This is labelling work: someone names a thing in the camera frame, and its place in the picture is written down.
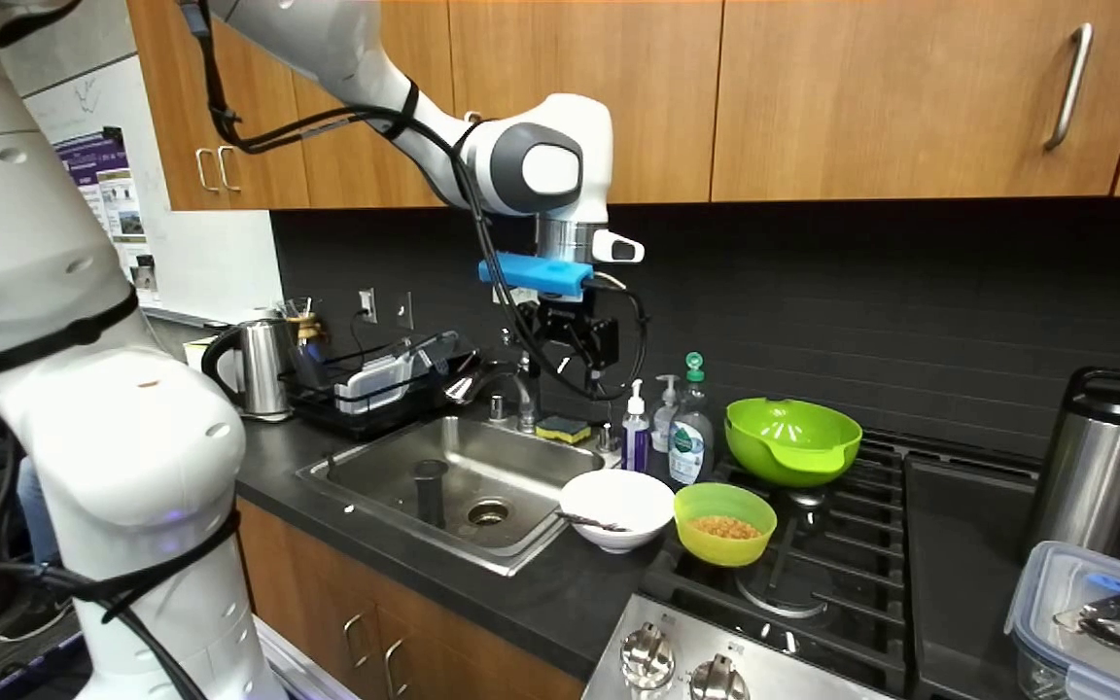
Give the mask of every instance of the green bottle cap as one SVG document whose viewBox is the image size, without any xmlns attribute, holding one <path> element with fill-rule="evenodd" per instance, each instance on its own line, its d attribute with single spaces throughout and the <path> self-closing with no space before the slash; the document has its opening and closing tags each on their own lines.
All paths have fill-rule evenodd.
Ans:
<svg viewBox="0 0 1120 700">
<path fill-rule="evenodd" d="M 703 356 L 698 353 L 685 355 L 685 366 L 689 367 L 689 372 L 685 372 L 689 381 L 702 381 L 707 376 L 703 375 Z"/>
</svg>

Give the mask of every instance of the poster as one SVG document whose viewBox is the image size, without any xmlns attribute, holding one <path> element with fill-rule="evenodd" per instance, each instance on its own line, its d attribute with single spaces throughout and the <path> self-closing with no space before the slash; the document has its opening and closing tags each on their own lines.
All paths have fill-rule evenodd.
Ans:
<svg viewBox="0 0 1120 700">
<path fill-rule="evenodd" d="M 123 274 L 141 306 L 160 306 L 155 256 L 141 222 L 137 183 L 119 129 L 105 128 L 54 144 L 58 159 L 120 253 Z"/>
</svg>

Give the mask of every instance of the kitchen sink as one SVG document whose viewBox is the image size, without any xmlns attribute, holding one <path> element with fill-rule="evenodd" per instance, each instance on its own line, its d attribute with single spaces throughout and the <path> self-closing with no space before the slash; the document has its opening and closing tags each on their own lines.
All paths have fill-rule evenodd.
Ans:
<svg viewBox="0 0 1120 700">
<path fill-rule="evenodd" d="M 298 475 L 419 540 L 512 576 L 563 531 L 560 489 L 575 475 L 616 466 L 594 439 L 564 445 L 511 421 L 437 418 L 333 455 Z"/>
</svg>

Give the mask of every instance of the yellow bowl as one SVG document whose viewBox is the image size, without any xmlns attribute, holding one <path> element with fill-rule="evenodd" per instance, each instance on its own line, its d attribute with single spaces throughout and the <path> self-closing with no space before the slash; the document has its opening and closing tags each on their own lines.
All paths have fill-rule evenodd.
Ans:
<svg viewBox="0 0 1120 700">
<path fill-rule="evenodd" d="M 727 483 L 697 483 L 681 488 L 673 497 L 676 534 L 690 554 L 717 567 L 744 567 L 754 563 L 768 548 L 777 529 L 777 513 L 763 497 Z M 730 540 L 708 534 L 690 524 L 693 519 L 726 515 L 754 526 L 762 534 L 753 540 Z"/>
</svg>

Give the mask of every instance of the shoe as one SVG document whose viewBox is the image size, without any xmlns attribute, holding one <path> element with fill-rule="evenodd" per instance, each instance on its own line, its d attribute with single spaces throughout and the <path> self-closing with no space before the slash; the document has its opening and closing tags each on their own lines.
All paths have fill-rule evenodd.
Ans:
<svg viewBox="0 0 1120 700">
<path fill-rule="evenodd" d="M 53 628 L 72 609 L 72 598 L 59 598 L 48 588 L 35 589 L 24 610 L 0 634 L 0 642 L 24 642 Z"/>
</svg>

